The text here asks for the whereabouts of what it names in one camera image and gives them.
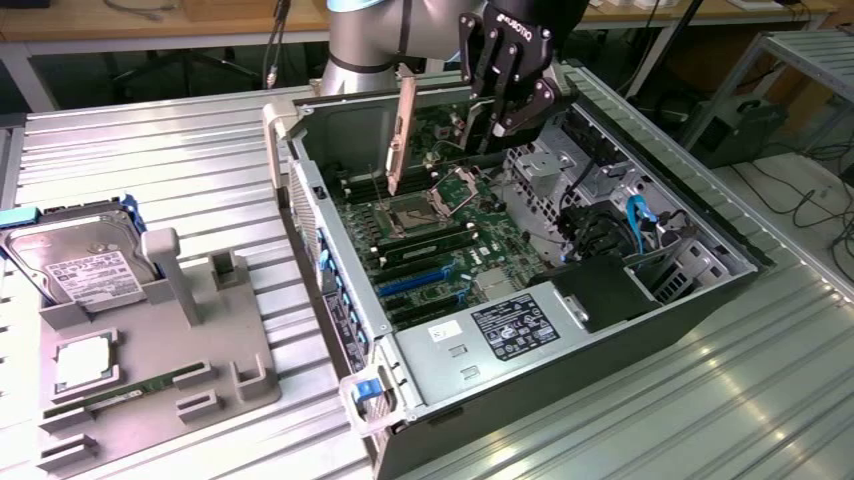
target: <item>hard drive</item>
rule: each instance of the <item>hard drive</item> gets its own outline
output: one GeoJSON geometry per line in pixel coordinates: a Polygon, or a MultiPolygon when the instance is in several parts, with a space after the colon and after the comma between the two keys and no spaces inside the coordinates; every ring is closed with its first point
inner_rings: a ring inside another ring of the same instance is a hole
{"type": "Polygon", "coordinates": [[[48,305],[76,302],[98,312],[145,298],[157,269],[144,258],[136,204],[117,199],[38,212],[0,212],[0,250],[48,305]]]}

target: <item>barcode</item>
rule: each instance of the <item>barcode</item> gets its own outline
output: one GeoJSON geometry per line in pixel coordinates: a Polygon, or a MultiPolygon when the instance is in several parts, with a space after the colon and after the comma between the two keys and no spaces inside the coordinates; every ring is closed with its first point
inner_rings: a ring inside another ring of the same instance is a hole
{"type": "Polygon", "coordinates": [[[97,295],[101,292],[102,292],[101,290],[89,290],[88,292],[82,292],[82,293],[77,294],[77,297],[78,298],[90,297],[92,295],[97,295]]]}

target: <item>table leg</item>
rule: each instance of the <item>table leg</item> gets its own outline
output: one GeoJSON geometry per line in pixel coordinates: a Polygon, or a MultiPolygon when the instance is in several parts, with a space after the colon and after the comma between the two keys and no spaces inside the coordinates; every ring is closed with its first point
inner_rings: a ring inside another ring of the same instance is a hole
{"type": "Polygon", "coordinates": [[[640,69],[638,70],[638,75],[635,79],[631,81],[631,86],[628,87],[628,93],[626,94],[626,98],[634,97],[640,91],[640,87],[643,86],[643,82],[646,82],[647,77],[650,76],[650,72],[652,71],[652,67],[658,62],[658,57],[660,57],[662,52],[664,51],[664,46],[670,41],[670,37],[676,31],[676,22],[667,25],[662,28],[660,33],[658,34],[658,38],[655,39],[655,43],[652,44],[652,48],[650,48],[650,54],[643,59],[643,63],[640,64],[640,69]]]}
{"type": "Polygon", "coordinates": [[[730,98],[732,93],[735,93],[738,83],[744,78],[744,75],[750,71],[756,58],[759,58],[759,54],[764,50],[762,48],[763,38],[764,37],[762,35],[756,35],[752,42],[750,42],[750,46],[747,47],[747,50],[744,50],[742,58],[735,63],[735,66],[726,76],[723,83],[718,87],[718,90],[715,91],[715,94],[708,101],[708,105],[706,105],[700,113],[698,115],[694,115],[691,120],[688,121],[690,123],[684,129],[682,140],[679,141],[686,150],[691,150],[691,147],[694,147],[694,144],[706,131],[706,127],[711,123],[711,119],[715,116],[718,107],[720,106],[723,101],[730,98]]]}
{"type": "Polygon", "coordinates": [[[56,102],[41,77],[29,63],[29,51],[24,43],[0,42],[0,60],[9,71],[17,90],[33,112],[52,112],[56,102]]]}

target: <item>blue pcie slot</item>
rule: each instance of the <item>blue pcie slot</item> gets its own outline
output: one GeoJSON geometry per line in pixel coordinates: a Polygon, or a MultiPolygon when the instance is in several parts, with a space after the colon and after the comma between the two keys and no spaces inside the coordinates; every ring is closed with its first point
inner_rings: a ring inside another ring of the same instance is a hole
{"type": "Polygon", "coordinates": [[[408,280],[401,280],[399,282],[392,283],[391,285],[385,285],[384,287],[379,288],[377,296],[380,298],[387,297],[396,293],[401,293],[408,290],[412,290],[413,288],[417,288],[429,283],[447,280],[452,269],[453,269],[453,265],[448,265],[445,267],[441,267],[439,270],[433,270],[432,272],[419,275],[415,278],[409,278],[408,280]]]}

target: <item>white label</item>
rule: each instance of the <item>white label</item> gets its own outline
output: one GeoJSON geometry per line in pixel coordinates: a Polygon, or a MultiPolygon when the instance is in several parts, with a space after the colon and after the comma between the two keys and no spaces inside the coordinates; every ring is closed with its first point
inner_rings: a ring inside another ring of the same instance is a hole
{"type": "Polygon", "coordinates": [[[46,270],[68,297],[80,305],[100,303],[142,291],[121,252],[54,263],[46,266],[46,270]]]}
{"type": "Polygon", "coordinates": [[[432,341],[439,342],[445,338],[451,338],[459,335],[460,333],[463,333],[463,330],[459,328],[459,323],[456,323],[456,320],[451,320],[449,322],[433,325],[427,329],[427,332],[429,332],[429,338],[432,338],[432,341]]]}

